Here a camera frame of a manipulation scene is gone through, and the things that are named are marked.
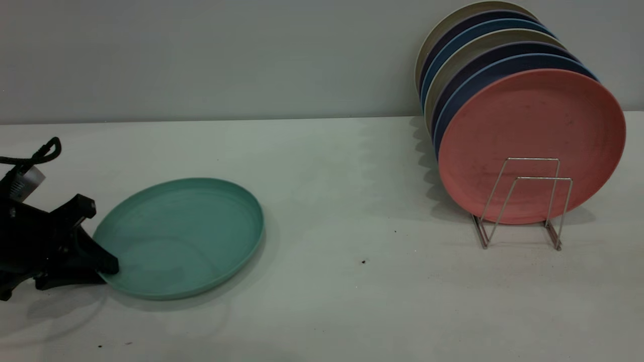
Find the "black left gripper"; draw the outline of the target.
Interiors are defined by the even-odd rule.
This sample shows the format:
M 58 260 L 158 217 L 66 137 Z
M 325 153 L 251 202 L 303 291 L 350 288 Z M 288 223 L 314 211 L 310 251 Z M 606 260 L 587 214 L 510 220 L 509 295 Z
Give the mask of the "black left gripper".
M 119 273 L 118 258 L 81 226 L 95 214 L 95 201 L 80 194 L 51 212 L 2 197 L 2 301 L 29 279 L 37 290 L 46 291 L 104 285 L 99 273 Z

